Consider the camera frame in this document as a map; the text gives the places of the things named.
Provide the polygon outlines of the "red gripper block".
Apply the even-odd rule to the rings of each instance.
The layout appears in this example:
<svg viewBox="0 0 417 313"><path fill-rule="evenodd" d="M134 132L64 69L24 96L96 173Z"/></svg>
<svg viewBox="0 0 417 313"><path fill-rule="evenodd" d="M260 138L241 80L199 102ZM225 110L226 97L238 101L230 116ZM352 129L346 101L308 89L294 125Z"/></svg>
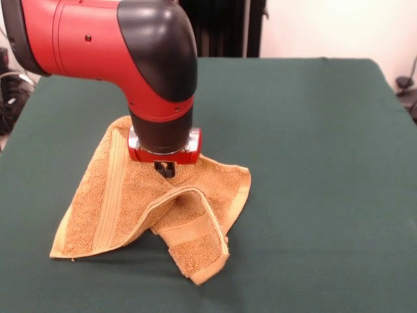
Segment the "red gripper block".
<svg viewBox="0 0 417 313"><path fill-rule="evenodd" d="M168 179L175 176L175 163L195 164L202 147L202 130L192 127L186 141L186 145L179 151L168 154L155 154L142 148L139 138L133 126L128 133L128 152L130 158L135 162L154 163L154 169Z"/></svg>

